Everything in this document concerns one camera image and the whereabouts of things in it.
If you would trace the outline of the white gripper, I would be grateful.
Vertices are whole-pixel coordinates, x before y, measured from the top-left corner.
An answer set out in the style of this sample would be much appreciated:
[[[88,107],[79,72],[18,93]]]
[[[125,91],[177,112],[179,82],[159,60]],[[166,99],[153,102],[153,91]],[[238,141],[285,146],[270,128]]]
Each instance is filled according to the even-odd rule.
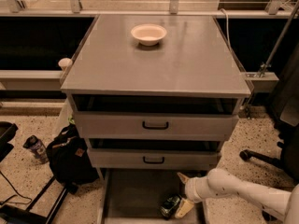
[[[193,208],[194,203],[202,202],[208,193],[207,177],[188,178],[185,174],[177,172],[178,178],[185,185],[187,199],[183,198],[175,213],[175,218],[185,217]]]

